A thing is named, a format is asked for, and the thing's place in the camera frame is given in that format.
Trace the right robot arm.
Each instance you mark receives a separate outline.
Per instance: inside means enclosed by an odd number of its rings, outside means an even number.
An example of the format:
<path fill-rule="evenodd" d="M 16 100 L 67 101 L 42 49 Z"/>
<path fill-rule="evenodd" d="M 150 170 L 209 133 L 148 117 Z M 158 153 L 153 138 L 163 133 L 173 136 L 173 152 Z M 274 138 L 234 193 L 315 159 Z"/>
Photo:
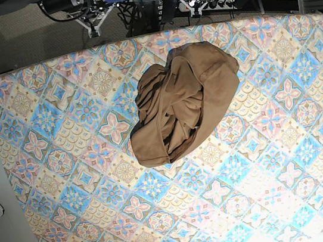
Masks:
<path fill-rule="evenodd" d="M 114 3 L 105 0 L 41 0 L 41 12 L 50 20 L 66 23 L 78 22 L 90 38 L 101 36 L 101 25 L 114 8 Z"/>

